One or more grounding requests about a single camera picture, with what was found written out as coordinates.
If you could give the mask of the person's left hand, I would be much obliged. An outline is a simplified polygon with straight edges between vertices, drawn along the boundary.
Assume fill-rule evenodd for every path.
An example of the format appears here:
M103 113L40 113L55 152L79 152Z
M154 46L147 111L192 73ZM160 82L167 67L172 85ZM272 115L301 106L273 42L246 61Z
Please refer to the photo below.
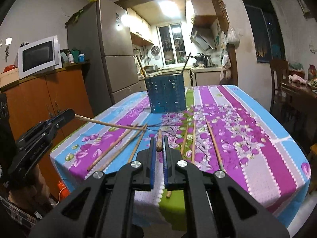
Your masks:
M20 189L9 192L9 201L25 212L38 212L42 217L49 213L53 206L49 201L50 190L39 165L29 172L29 179Z

